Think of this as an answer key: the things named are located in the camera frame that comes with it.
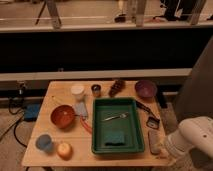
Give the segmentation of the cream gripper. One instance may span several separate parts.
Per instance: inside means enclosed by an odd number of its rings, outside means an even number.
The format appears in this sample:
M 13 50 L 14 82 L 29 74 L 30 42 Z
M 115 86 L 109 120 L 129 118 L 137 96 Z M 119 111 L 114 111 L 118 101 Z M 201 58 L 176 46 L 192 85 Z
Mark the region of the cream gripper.
M 180 159 L 180 155 L 177 149 L 171 143 L 163 142 L 160 145 L 160 149 L 161 153 L 159 155 L 159 158 L 165 159 L 167 166 L 175 164 Z

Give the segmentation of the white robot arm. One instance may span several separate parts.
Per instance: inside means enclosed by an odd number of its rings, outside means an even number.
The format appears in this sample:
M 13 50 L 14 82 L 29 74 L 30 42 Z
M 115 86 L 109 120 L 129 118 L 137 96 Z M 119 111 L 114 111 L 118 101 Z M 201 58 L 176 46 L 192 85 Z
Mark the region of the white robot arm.
M 175 159 L 190 154 L 195 167 L 213 169 L 213 119 L 200 116 L 182 120 L 164 138 L 163 147 Z

